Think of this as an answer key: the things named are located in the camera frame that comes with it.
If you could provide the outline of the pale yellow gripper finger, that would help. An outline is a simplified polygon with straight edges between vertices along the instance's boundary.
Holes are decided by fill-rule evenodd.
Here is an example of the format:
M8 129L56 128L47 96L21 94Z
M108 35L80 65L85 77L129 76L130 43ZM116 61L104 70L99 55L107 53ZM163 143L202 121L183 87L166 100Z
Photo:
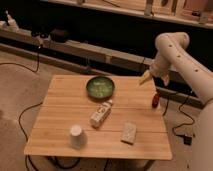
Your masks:
M152 78L152 75L149 70L146 70L143 75L139 79L139 84L142 85L146 81L150 80Z

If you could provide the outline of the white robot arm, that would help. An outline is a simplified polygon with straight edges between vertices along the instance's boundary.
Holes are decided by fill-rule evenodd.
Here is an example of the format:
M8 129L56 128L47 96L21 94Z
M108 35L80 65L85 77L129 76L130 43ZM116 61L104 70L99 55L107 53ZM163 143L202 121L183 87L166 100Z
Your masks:
M185 51L189 41L185 32L158 35L155 39L157 54L139 83L159 77L167 85L170 66L176 68L204 105L195 126L196 138L189 158L190 171L213 171L213 72Z

